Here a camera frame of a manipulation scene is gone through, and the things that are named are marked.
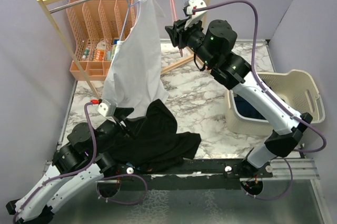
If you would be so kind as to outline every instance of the black cloth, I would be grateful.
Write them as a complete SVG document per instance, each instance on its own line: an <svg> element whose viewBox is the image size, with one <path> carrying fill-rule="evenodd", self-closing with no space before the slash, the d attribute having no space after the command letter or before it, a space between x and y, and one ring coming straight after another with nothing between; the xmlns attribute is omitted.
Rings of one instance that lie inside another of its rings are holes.
<svg viewBox="0 0 337 224"><path fill-rule="evenodd" d="M199 134L177 134L177 122L158 99L146 112L147 121L135 138L118 135L109 153L123 163L130 162L144 172L156 172L178 165L183 158L193 159L201 142Z"/></svg>

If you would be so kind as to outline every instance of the marble table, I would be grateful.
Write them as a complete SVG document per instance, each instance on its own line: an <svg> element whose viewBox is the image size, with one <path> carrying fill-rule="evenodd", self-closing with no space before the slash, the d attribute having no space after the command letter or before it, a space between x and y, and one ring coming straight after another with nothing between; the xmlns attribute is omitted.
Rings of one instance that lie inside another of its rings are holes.
<svg viewBox="0 0 337 224"><path fill-rule="evenodd" d="M251 61L252 43L238 42L233 51ZM180 54L169 43L162 43L162 66L179 60ZM256 46L255 67L258 72L273 72L272 63L265 42ZM264 142L265 137L248 136L230 132L224 117L225 88L207 72L200 72L189 62L162 76L162 82L170 96L165 105L175 116L178 133L190 131L199 133L202 141L195 158L244 158L250 149ZM103 82L93 82L99 93ZM84 104L95 98L86 82L77 83L70 113L67 117L62 145L68 142L66 136L78 123L86 121ZM105 119L94 107L89 107L93 126L98 127ZM300 157L297 152L290 157Z"/></svg>

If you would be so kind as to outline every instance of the perforated divider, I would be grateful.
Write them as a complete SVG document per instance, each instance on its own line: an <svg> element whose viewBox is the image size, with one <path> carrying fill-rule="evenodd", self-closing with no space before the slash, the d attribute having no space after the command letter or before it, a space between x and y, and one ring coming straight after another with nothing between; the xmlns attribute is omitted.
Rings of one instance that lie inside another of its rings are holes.
<svg viewBox="0 0 337 224"><path fill-rule="evenodd" d="M67 15L76 41L75 56L80 60L90 80L104 80L111 65L107 52L112 50L113 40L119 37L127 11L126 0L92 0L67 9ZM130 11L124 38L130 33L128 22L134 23L134 10ZM93 61L94 50L101 40L105 40L103 61ZM84 51L90 47L89 56L82 59ZM84 80L80 70L72 62L71 73L77 80Z"/></svg>
<svg viewBox="0 0 337 224"><path fill-rule="evenodd" d="M259 76L289 106L300 113L310 113L313 117L312 124L324 121L323 101L309 73L292 70L286 74L259 73ZM233 92L229 90L225 97L225 118L228 130L234 133L268 136L272 131L268 121L240 115Z"/></svg>

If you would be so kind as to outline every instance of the white cloth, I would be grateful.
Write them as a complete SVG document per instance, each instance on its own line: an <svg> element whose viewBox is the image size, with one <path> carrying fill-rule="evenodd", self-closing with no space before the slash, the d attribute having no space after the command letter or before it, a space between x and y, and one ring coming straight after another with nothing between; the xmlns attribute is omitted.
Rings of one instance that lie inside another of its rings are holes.
<svg viewBox="0 0 337 224"><path fill-rule="evenodd" d="M162 58L157 17L164 17L156 0L140 0L136 23L125 41L117 42L102 98L118 107L133 107L128 118L144 116L149 104L169 94L160 80Z"/></svg>

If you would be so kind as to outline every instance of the purple cable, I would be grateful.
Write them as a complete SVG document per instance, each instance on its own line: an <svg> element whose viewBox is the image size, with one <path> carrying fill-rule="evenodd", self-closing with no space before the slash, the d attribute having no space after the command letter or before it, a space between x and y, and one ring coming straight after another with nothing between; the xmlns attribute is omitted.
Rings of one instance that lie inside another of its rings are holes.
<svg viewBox="0 0 337 224"><path fill-rule="evenodd" d="M293 185L294 176L293 176L293 171L292 171L292 169L291 169L290 163L289 163L285 158L283 158L283 160L284 160L284 161L286 162L286 164L288 165L288 167L289 167L289 172L290 172L290 182L289 182L288 187L286 188L286 190L285 190L283 193L281 193L281 194L278 195L278 196L272 197L272 198L265 198L265 197L260 197L260 196L256 196L256 195L249 194L248 192L246 192L246 191L244 190L243 187L241 187L241 189L245 192L246 195L248 195L248 196L250 196L250 197L252 197L252 198L254 198L254 199L260 199L260 200L277 200L277 199L281 199L282 197L284 197L285 195L287 195L288 192L290 191L292 185Z"/></svg>
<svg viewBox="0 0 337 224"><path fill-rule="evenodd" d="M145 197L146 197L146 193L147 193L147 184L146 184L146 181L141 177L141 176L138 176L136 174L122 174L122 175L116 175L116 176L113 176L113 177L108 177L108 178L103 178L102 180L108 180L108 179L115 179L115 178L123 178L123 177L135 177L135 178L139 178L143 183L144 183L144 186L145 186L145 193L144 195L136 200L136 201L131 201L131 202L125 202L125 201L118 201L118 200L114 200L112 198L104 198L101 193L100 193L100 189L97 185L96 187L96 191L97 191L97 194L98 196L100 196L102 199L105 199L107 201L110 201L110 202L114 202L114 203L117 203L117 204L121 204L121 205L127 205L127 206L132 206L132 205L136 205L140 202L142 202Z"/></svg>
<svg viewBox="0 0 337 224"><path fill-rule="evenodd" d="M23 210L25 208L25 206L27 206L27 204L31 201L31 199L41 190L41 188L43 188L46 184L48 184L49 182L55 180L55 179L58 179L58 178L66 178L66 177L71 177L71 176L75 176L77 174L79 174L80 172L86 170L87 168L89 168L95 161L95 158L96 158L96 154L97 154L97 145L96 145L96 138L95 138L95 134L94 134L94 128L93 128L93 125L91 124L91 121L90 121L90 118L89 118L89 113L88 113L88 110L87 110L87 107L89 105L92 105L93 103L92 102L88 102L84 105L84 114L85 114L85 117L86 117L86 120L88 122L88 126L89 126L89 130L90 130L90 133L91 133L91 137L92 137L92 140L93 140L93 156L89 162L89 164L87 166L85 166L84 168L80 169L80 170L76 170L76 171L73 171L73 172L70 172L70 173L66 173L66 174L62 174L62 175L59 175L59 176L56 176L56 177L53 177L53 178L50 178L50 179L47 179L46 181L42 182L42 186L40 187L37 187L33 193L26 199L26 201L20 206L19 210L15 213L14 217L13 217L13 224L16 224L16 218L17 216L19 215L19 213L21 212L21 210Z"/></svg>
<svg viewBox="0 0 337 224"><path fill-rule="evenodd" d="M322 146L320 148L318 148L318 149L309 149L309 150L306 150L306 149L295 149L294 151L298 151L298 152L302 152L302 153L314 153L314 152L319 152L319 151L323 150L326 147L326 138L325 138L325 136L318 129L314 128L309 123L305 122L304 120L302 120L301 118L299 118L297 116L294 116L285 106L283 106L274 96L272 96L272 94L269 92L269 90L266 87L264 87L263 82L261 82L259 80L259 77L258 77L258 75L257 75L257 73L255 71L255 48L256 48L256 40L257 40L257 26L258 26L258 16L257 16L257 10L256 10L255 6L252 3L250 3L249 1L246 1L246 0L233 0L233 1L227 1L227 2L222 2L222 3L214 4L214 5L207 6L207 7L193 9L192 12L195 13L195 12L210 10L210 9L214 9L214 8L217 8L217 7L233 4L233 3L244 3L244 4L247 4L247 5L249 5L253 9L253 12L254 12L255 26L254 26L253 50L252 50L252 63L251 63L251 65L252 65L252 74L253 74L253 76L254 76L257 84L290 117L292 117L295 120L297 120L298 122L306 125L312 131L314 131L317 135L319 135L322 138L322 140L323 140Z"/></svg>

